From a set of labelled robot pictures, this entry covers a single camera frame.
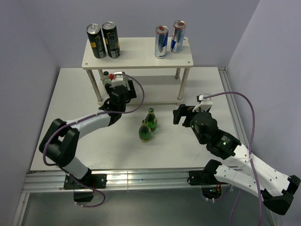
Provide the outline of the clear soda bottle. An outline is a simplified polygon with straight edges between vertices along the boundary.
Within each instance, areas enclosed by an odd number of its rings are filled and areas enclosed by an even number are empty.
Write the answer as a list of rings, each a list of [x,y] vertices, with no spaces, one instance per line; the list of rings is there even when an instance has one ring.
[[[108,71],[103,72],[103,79],[102,83],[104,87],[110,87],[111,86],[111,79],[110,79],[110,74]]]

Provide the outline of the green glass bottle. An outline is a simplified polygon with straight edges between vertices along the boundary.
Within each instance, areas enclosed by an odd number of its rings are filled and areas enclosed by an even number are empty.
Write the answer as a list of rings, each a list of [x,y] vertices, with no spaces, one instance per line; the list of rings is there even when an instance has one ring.
[[[158,120],[153,108],[148,109],[148,114],[145,119],[148,122],[148,126],[150,127],[151,132],[154,132],[157,128]]]
[[[143,142],[149,142],[150,141],[150,139],[151,139],[151,129],[148,125],[147,120],[142,120],[142,124],[139,128],[138,135],[139,135],[139,138]]]

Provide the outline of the green glass bottle front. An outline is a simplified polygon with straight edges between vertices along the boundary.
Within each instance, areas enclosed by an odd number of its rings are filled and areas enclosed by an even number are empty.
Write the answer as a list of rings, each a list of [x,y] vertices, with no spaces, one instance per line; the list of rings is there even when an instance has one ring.
[[[139,135],[139,138],[143,142],[149,142],[150,141],[150,139],[151,139],[151,129],[148,125],[147,120],[142,120],[142,124],[139,128],[138,135]]]

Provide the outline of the silver can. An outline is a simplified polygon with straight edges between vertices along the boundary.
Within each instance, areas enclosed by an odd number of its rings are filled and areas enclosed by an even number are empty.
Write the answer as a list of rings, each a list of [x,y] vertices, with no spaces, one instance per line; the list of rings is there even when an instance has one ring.
[[[184,41],[185,29],[186,23],[184,21],[177,20],[174,22],[170,47],[173,53],[181,52]]]
[[[155,56],[157,58],[164,58],[166,56],[167,41],[168,28],[164,25],[157,26],[155,36]]]

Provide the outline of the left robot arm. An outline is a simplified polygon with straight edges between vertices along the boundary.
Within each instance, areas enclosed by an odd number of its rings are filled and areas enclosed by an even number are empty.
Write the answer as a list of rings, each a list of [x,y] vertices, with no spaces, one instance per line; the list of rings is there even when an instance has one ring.
[[[112,82],[105,88],[109,98],[94,115],[72,121],[55,119],[39,146],[43,159],[51,159],[56,166],[71,174],[81,188],[91,186],[94,180],[91,169],[75,156],[78,141],[95,130],[115,124],[126,111],[126,104],[137,98],[132,80],[123,81],[120,85]]]

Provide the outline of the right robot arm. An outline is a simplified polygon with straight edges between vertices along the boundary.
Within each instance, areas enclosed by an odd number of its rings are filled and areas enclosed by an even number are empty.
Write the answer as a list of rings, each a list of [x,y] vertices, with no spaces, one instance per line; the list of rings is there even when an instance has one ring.
[[[173,123],[185,117],[184,127],[190,127],[198,142],[221,160],[210,160],[203,170],[190,171],[190,184],[203,185],[222,182],[243,189],[258,198],[272,212],[285,215],[301,180],[295,175],[285,175],[249,150],[230,133],[218,128],[209,112],[195,112],[192,106],[181,104],[173,110]]]

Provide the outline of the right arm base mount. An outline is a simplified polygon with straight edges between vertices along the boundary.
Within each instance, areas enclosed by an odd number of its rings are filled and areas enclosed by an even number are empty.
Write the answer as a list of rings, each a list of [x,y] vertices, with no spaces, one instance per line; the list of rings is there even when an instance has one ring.
[[[201,197],[206,202],[211,201],[214,203],[215,200],[221,198],[222,183],[203,170],[190,170],[187,183],[190,186],[199,186],[201,188]]]

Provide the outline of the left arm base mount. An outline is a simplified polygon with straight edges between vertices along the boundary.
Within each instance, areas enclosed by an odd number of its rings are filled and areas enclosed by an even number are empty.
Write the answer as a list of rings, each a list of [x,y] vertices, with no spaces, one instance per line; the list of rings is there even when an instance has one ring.
[[[66,175],[63,190],[73,191],[73,200],[76,205],[83,208],[94,208],[105,202],[106,196],[100,189],[104,189],[106,183],[106,174],[89,174],[82,179],[76,179],[73,175]],[[98,204],[88,204],[97,194],[101,195],[103,199]]]

